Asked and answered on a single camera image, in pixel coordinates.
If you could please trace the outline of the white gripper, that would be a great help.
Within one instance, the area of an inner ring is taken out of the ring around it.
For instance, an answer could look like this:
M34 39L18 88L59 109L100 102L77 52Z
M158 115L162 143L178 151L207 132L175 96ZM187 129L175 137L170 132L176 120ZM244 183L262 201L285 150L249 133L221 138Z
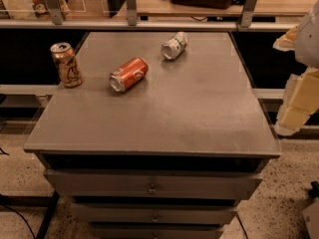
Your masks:
M301 76L292 74L288 79L283 104L276 117L276 133L289 136L299 131L319 110L319 1L299 26L274 42L273 48L282 52L295 50L296 60L308 66Z

